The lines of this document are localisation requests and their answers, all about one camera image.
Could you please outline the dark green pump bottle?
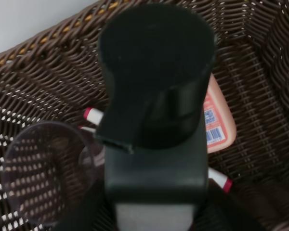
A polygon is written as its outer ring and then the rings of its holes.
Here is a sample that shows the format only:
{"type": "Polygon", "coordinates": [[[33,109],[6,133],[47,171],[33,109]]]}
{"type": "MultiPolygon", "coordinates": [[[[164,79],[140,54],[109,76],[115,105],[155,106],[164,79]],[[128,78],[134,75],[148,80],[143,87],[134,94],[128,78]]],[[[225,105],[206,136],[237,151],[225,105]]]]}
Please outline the dark green pump bottle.
{"type": "Polygon", "coordinates": [[[120,231],[186,231],[206,200],[204,99],[214,32],[171,4],[124,10],[99,37],[110,98],[96,138],[120,231]]]}

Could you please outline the pink squeeze bottle white cap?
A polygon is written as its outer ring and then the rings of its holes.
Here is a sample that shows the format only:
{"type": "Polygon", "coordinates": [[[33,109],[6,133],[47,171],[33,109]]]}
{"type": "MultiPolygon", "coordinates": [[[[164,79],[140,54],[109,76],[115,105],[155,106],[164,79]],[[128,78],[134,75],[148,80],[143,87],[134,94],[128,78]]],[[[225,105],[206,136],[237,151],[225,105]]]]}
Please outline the pink squeeze bottle white cap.
{"type": "Polygon", "coordinates": [[[236,124],[214,75],[210,76],[203,108],[208,153],[232,145],[236,138],[236,124]]]}

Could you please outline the white marker pink caps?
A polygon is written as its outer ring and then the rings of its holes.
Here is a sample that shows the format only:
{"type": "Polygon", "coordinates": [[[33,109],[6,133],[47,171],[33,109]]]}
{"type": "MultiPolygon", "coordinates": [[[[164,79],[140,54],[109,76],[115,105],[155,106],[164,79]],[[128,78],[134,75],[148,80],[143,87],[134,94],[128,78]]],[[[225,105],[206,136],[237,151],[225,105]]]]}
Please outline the white marker pink caps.
{"type": "MultiPolygon", "coordinates": [[[[98,109],[95,108],[86,108],[83,117],[93,123],[94,125],[99,125],[99,123],[101,122],[101,119],[103,117],[104,113],[99,111],[98,109]]],[[[97,165],[102,165],[105,163],[105,157],[104,157],[104,152],[101,151],[97,157],[95,157],[95,161],[97,161],[97,165]]],[[[231,181],[231,179],[226,176],[225,174],[209,167],[208,168],[208,177],[209,179],[214,180],[219,186],[220,188],[223,189],[223,191],[225,193],[229,193],[230,189],[233,185],[233,182],[231,181]]]]}

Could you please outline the translucent pink plastic cup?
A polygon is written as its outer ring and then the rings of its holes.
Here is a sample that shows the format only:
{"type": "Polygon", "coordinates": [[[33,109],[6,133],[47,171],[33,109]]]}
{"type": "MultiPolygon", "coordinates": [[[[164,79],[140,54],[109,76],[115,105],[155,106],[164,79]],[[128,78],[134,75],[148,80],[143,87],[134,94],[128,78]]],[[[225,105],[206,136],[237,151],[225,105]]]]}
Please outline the translucent pink plastic cup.
{"type": "Polygon", "coordinates": [[[100,177],[104,149],[95,129],[42,121],[9,145],[1,173],[11,208],[34,224],[55,226],[100,177]]]}

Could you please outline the dark brown wicker basket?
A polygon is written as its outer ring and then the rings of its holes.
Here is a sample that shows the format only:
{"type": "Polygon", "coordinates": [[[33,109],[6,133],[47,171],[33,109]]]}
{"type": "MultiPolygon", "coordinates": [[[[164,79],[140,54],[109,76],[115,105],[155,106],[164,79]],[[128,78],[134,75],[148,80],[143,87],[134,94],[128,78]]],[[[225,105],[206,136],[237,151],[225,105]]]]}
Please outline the dark brown wicker basket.
{"type": "MultiPolygon", "coordinates": [[[[108,103],[97,40],[111,17],[140,0],[100,0],[0,53],[0,174],[23,127],[87,125],[108,103]]],[[[289,231],[289,0],[173,0],[217,37],[213,75],[236,123],[234,143],[209,155],[233,181],[230,195],[269,231],[289,231]]],[[[47,231],[11,208],[0,177],[0,231],[47,231]]]]}

